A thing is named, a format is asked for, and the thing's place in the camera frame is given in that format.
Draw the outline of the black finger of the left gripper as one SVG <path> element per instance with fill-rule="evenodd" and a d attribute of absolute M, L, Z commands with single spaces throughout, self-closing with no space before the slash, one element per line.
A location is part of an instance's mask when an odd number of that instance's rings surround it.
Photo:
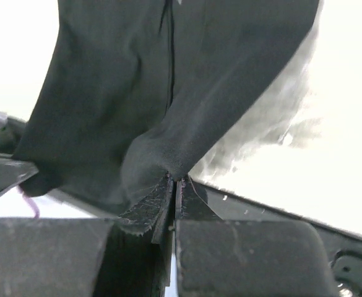
<path fill-rule="evenodd" d="M 11 155 L 0 153 L 0 197 L 37 173 L 32 162 L 13 160 Z"/>

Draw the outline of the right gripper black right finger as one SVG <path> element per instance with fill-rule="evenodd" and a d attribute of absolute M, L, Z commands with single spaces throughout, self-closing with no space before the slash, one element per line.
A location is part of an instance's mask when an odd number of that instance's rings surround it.
<path fill-rule="evenodd" d="M 317 231 L 299 220 L 222 220 L 190 179 L 176 185 L 180 296 L 337 296 Z"/>

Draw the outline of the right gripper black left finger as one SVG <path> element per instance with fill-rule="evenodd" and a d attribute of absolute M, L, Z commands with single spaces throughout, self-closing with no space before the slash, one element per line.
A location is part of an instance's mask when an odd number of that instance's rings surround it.
<path fill-rule="evenodd" d="M 0 296 L 163 296 L 173 181 L 118 220 L 0 218 Z"/>

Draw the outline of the black floral print t shirt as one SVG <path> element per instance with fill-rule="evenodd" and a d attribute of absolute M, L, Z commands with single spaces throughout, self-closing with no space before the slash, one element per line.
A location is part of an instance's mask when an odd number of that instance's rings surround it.
<path fill-rule="evenodd" d="M 120 214 L 179 180 L 263 94 L 315 21 L 317 1 L 59 1 L 59 32 L 14 152 Z"/>

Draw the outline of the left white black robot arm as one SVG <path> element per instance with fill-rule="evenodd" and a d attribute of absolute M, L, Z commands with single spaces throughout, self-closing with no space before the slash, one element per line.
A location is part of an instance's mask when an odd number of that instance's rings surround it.
<path fill-rule="evenodd" d="M 25 127 L 24 121 L 0 112 L 0 197 L 38 173 L 33 163 L 12 159 Z"/>

